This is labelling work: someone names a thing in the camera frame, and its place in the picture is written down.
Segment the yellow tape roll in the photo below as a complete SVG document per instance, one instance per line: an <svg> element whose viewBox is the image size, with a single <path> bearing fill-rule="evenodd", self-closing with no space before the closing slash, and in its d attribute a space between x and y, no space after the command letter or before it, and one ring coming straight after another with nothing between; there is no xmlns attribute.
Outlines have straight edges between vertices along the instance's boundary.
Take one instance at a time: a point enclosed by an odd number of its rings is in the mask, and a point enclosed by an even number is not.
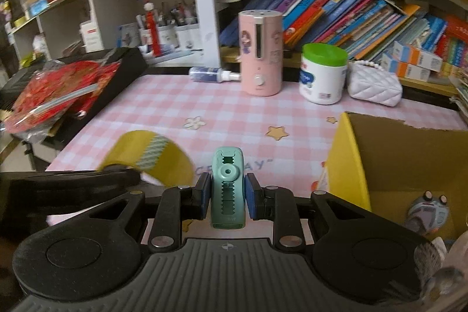
<svg viewBox="0 0 468 312"><path fill-rule="evenodd" d="M190 157L175 142L154 131L128 131L119 137L97 170L111 166L136 169L167 188L194 183Z"/></svg>

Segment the grey toy car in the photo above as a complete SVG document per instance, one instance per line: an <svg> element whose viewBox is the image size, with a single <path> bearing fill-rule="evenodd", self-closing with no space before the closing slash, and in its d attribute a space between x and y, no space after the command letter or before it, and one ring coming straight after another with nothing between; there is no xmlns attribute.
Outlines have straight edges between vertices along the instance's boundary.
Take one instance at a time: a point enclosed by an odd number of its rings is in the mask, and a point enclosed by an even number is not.
<svg viewBox="0 0 468 312"><path fill-rule="evenodd" d="M425 191L409 207L404 227L418 235L432 234L446 223L449 211L444 194L436 197L431 191Z"/></svg>

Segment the pink checkered tablecloth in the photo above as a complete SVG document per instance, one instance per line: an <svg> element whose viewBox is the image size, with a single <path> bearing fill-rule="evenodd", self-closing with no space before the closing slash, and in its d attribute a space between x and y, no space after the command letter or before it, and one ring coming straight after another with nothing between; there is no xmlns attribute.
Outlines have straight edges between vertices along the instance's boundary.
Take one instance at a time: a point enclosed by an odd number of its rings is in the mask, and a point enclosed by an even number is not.
<svg viewBox="0 0 468 312"><path fill-rule="evenodd" d="M320 180L343 113L399 120L412 127L467 131L457 112L403 100L385 107L343 96L333 105L313 104L288 82L270 97L243 93L234 83L205 84L185 76L137 79L71 140L52 171L97 168L128 131L154 131L175 142L196 174L210 171L217 148L237 146L244 168L262 185L308 197Z"/></svg>

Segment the black electronic keyboard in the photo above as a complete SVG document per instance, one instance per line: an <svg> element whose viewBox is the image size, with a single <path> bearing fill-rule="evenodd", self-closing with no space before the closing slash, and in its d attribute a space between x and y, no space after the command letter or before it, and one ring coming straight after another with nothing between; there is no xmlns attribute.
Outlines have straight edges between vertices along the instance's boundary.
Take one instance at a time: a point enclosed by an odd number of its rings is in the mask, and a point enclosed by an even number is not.
<svg viewBox="0 0 468 312"><path fill-rule="evenodd" d="M20 70L1 89L1 131L62 148L146 69L139 49L114 48Z"/></svg>

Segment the red packaged decorations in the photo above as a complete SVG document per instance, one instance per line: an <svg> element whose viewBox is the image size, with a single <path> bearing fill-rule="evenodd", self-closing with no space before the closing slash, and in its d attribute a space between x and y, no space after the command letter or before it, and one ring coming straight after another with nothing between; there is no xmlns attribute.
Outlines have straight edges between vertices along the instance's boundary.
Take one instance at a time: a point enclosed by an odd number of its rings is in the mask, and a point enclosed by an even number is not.
<svg viewBox="0 0 468 312"><path fill-rule="evenodd" d="M64 115L84 118L120 65L120 61L104 59L52 62L34 73L12 112L1 122L1 130L26 142L44 141Z"/></svg>

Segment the yellow cardboard box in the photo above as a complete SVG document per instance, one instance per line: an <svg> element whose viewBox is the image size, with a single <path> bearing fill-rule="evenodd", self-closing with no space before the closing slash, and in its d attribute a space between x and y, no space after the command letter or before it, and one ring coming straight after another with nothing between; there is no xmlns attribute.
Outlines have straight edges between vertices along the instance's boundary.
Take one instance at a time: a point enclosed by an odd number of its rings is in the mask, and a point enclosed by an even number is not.
<svg viewBox="0 0 468 312"><path fill-rule="evenodd" d="M343 113L317 189L402 224L425 191L448 198L448 220L433 235L467 231L467 132L412 127Z"/></svg>

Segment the blue spray bottle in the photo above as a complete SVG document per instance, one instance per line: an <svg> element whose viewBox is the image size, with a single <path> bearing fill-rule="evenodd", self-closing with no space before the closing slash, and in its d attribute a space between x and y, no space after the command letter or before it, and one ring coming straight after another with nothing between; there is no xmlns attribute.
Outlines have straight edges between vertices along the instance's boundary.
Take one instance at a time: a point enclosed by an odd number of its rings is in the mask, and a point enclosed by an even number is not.
<svg viewBox="0 0 468 312"><path fill-rule="evenodd" d="M222 68L194 66L189 69L189 77L194 82L240 82L240 73Z"/></svg>

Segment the white jar green lid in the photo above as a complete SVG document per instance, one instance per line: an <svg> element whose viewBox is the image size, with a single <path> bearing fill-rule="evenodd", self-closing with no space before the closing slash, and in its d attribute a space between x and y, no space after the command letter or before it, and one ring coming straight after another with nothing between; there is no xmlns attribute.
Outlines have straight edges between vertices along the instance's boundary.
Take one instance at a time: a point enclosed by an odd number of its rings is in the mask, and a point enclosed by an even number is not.
<svg viewBox="0 0 468 312"><path fill-rule="evenodd" d="M299 93L314 104L340 101L347 75L345 50L329 44L309 43L302 47Z"/></svg>

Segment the white quilted purse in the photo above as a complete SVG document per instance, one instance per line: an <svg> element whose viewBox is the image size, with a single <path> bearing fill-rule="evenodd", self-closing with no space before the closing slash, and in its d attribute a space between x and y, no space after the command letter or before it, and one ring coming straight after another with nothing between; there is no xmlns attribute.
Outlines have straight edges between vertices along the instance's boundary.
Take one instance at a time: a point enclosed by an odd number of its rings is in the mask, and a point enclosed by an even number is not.
<svg viewBox="0 0 468 312"><path fill-rule="evenodd" d="M348 64L347 93L360 101L394 107L401 101L403 88L396 74L379 64L355 61Z"/></svg>

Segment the white pen holder cups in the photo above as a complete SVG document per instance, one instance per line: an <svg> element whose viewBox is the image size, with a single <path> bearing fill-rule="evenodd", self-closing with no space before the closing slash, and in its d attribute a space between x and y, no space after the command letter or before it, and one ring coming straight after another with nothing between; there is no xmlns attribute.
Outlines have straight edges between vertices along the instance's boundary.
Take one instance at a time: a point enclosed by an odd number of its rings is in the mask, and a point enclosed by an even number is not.
<svg viewBox="0 0 468 312"><path fill-rule="evenodd" d="M158 26L159 43L186 51L200 51L202 38L199 24Z"/></svg>

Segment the pink humidifier cylinder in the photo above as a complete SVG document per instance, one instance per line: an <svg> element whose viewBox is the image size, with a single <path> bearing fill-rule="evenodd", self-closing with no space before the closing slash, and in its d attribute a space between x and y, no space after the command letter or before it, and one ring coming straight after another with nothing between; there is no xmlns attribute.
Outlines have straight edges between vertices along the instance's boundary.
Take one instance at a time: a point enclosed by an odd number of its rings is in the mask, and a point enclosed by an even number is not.
<svg viewBox="0 0 468 312"><path fill-rule="evenodd" d="M273 96L282 88L282 14L269 9L239 13L241 88Z"/></svg>

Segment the red hanging tassel ornament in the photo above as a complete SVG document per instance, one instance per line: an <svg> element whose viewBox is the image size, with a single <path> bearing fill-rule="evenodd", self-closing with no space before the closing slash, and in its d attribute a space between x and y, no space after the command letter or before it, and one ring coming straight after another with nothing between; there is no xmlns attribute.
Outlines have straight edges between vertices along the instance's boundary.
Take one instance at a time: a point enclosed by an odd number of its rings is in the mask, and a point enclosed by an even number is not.
<svg viewBox="0 0 468 312"><path fill-rule="evenodd" d="M159 35L157 31L156 18L154 15L155 7L152 2L146 1L144 4L146 12L147 29L150 31L152 39L152 53L155 57L162 55L161 47L159 44Z"/></svg>

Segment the orange white medicine boxes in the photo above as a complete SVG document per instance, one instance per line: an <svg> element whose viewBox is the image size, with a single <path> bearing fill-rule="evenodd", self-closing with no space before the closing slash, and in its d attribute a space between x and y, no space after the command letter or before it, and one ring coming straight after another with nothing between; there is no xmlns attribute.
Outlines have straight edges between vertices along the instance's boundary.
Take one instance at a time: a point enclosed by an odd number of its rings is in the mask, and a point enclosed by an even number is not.
<svg viewBox="0 0 468 312"><path fill-rule="evenodd" d="M438 55L397 41L393 43L389 53L382 54L380 61L384 70L399 78L422 82L427 82L432 74L439 73L442 64L442 58Z"/></svg>

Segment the row of leaning books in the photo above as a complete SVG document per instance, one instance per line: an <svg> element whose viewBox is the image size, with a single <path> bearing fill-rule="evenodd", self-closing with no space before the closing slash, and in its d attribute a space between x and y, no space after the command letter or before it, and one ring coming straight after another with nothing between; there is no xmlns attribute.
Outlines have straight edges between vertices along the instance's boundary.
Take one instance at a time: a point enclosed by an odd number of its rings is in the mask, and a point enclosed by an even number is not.
<svg viewBox="0 0 468 312"><path fill-rule="evenodd" d="M274 39L282 39L286 61L298 58L308 43L335 45L353 58L363 58L408 20L422 17L425 28L431 24L431 17L415 2L397 7L387 0L249 0L244 10L282 15Z"/></svg>

